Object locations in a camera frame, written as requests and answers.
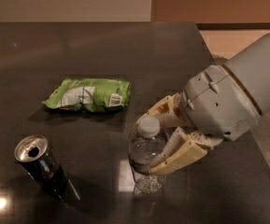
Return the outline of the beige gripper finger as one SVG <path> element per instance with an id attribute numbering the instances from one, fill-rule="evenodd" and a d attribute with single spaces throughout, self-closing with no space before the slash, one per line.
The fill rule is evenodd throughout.
<path id="1" fill-rule="evenodd" d="M 180 127 L 172 133 L 163 151 L 141 167 L 147 175 L 168 175 L 201 160 L 210 149 L 223 142 L 220 137 L 194 131 L 187 133 Z"/>
<path id="2" fill-rule="evenodd" d="M 160 124 L 166 128 L 178 126 L 194 128 L 189 118 L 181 112 L 180 94 L 178 92 L 174 95 L 165 96 L 140 116 L 135 123 L 138 124 L 146 116 L 156 117 Z"/>

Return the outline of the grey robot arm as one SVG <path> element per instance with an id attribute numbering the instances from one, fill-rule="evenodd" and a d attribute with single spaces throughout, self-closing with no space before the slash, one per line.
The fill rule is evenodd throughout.
<path id="1" fill-rule="evenodd" d="M 137 171 L 167 175 L 202 159 L 224 141 L 234 141 L 270 111 L 270 34 L 221 65 L 192 77 L 183 92 L 164 97 L 136 122 L 143 134 L 157 124 L 176 130 L 163 151 Z"/>

